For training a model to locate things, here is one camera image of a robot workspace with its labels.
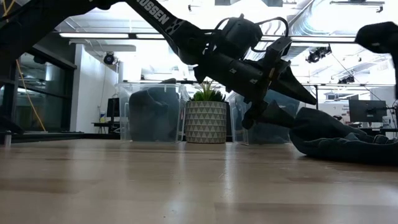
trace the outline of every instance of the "potted plant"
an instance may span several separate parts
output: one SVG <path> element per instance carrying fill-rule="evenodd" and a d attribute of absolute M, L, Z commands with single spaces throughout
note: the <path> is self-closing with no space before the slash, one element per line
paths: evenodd
<path fill-rule="evenodd" d="M 187 103 L 185 135 L 192 143 L 225 143 L 226 103 L 225 95 L 211 88 L 212 82 L 201 84 Z"/>

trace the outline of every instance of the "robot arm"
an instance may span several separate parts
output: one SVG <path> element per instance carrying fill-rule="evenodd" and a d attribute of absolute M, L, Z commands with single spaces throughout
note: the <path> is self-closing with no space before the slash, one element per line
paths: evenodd
<path fill-rule="evenodd" d="M 245 103 L 252 103 L 244 117 L 245 128 L 249 129 L 254 122 L 292 125 L 292 118 L 275 103 L 269 106 L 263 101 L 269 88 L 306 103 L 317 103 L 293 76 L 290 62 L 281 59 L 292 43 L 287 35 L 271 44 L 264 58 L 257 62 L 242 60 L 262 37 L 259 25 L 271 20 L 255 24 L 243 15 L 228 18 L 222 30 L 216 29 L 209 34 L 176 18 L 156 0 L 30 0 L 0 29 L 0 66 L 8 66 L 19 58 L 67 17 L 84 14 L 96 7 L 109 9 L 117 2 L 128 3 L 162 34 L 182 62 L 198 65 L 195 77 L 199 82 L 210 77 L 227 90 L 245 97 Z M 287 26 L 284 19 L 277 19 Z"/>

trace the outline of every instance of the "gray cloth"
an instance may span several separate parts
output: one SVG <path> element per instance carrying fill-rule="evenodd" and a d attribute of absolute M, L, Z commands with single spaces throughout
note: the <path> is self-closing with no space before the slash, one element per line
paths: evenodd
<path fill-rule="evenodd" d="M 368 136 L 318 110 L 302 108 L 290 140 L 307 156 L 347 162 L 398 164 L 398 141 Z"/>

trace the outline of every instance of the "ceiling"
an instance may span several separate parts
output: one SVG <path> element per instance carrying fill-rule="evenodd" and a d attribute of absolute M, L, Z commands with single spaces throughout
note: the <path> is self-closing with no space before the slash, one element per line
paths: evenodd
<path fill-rule="evenodd" d="M 284 4 L 283 7 L 267 7 L 261 0 L 240 0 L 230 6 L 216 6 L 215 0 L 166 0 L 160 3 L 175 16 L 188 20 L 202 29 L 213 29 L 223 18 L 243 13 L 246 19 L 253 22 L 276 16 L 284 17 L 289 21 L 291 35 L 355 36 L 358 29 L 366 24 L 382 21 L 398 22 L 395 12 L 398 1 L 384 1 L 384 10 L 380 13 L 376 12 L 378 7 L 336 6 L 331 5 L 330 0 L 296 0 L 296 4 Z M 94 9 L 84 15 L 69 17 L 56 29 L 59 32 L 157 33 L 123 2 L 113 5 L 108 11 Z M 279 22 L 264 24 L 262 29 L 264 34 L 268 35 L 280 35 L 284 31 Z M 134 61 L 142 65 L 142 72 L 152 74 L 154 78 L 157 77 L 156 74 L 160 74 L 159 79 L 162 79 L 165 73 L 175 75 L 175 68 L 181 67 L 179 58 L 162 40 L 91 40 L 83 43 L 86 50 L 99 60 L 109 47 L 122 48 L 120 52 L 116 52 L 122 61 Z M 266 43 L 260 43 L 256 48 L 264 49 L 266 46 Z M 387 55 L 372 54 L 358 45 L 332 44 L 331 48 L 334 56 L 328 55 L 315 64 L 305 61 L 308 51 L 313 49 L 313 44 L 292 47 L 286 59 L 292 61 L 292 69 L 301 82 L 312 83 L 337 83 L 339 78 L 349 74 L 346 69 L 350 73 L 355 73 L 358 79 L 370 82 L 369 74 L 374 66 L 391 64 Z M 248 58 L 252 60 L 261 57 L 262 54 L 254 52 L 248 54 Z"/>

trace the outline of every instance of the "security camera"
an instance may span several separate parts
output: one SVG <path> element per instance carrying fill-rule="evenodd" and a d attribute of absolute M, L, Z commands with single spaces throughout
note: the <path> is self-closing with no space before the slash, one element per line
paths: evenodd
<path fill-rule="evenodd" d="M 118 62 L 118 58 L 114 56 L 114 52 L 107 52 L 104 57 L 104 63 L 107 65 L 114 65 Z"/>

